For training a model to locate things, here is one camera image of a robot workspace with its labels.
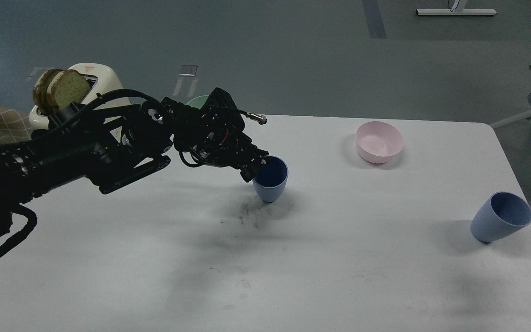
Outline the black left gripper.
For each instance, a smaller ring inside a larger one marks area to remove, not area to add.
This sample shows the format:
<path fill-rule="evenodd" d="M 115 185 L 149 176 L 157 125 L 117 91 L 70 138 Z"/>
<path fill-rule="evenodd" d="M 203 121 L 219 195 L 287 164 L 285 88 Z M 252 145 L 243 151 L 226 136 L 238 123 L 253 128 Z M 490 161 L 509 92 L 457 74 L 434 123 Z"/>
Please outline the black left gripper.
<path fill-rule="evenodd" d="M 253 145 L 244 133 L 244 117 L 231 95 L 215 88 L 202 109 L 173 103 L 173 142 L 189 167 L 232 167 L 251 182 L 266 167 L 269 152 Z"/>

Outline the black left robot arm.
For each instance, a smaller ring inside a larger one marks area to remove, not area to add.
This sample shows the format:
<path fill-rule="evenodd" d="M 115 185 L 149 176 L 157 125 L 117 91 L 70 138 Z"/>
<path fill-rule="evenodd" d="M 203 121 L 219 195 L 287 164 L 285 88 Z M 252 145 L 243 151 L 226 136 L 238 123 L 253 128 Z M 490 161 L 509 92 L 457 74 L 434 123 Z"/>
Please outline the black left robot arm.
<path fill-rule="evenodd" d="M 35 229 L 34 198 L 80 178 L 109 194 L 167 167 L 175 148 L 191 168 L 232 167 L 244 181 L 268 164 L 268 152 L 244 134 L 245 119 L 263 115 L 236 107 L 215 88 L 200 108 L 117 89 L 50 115 L 48 130 L 0 145 L 0 258 Z"/>

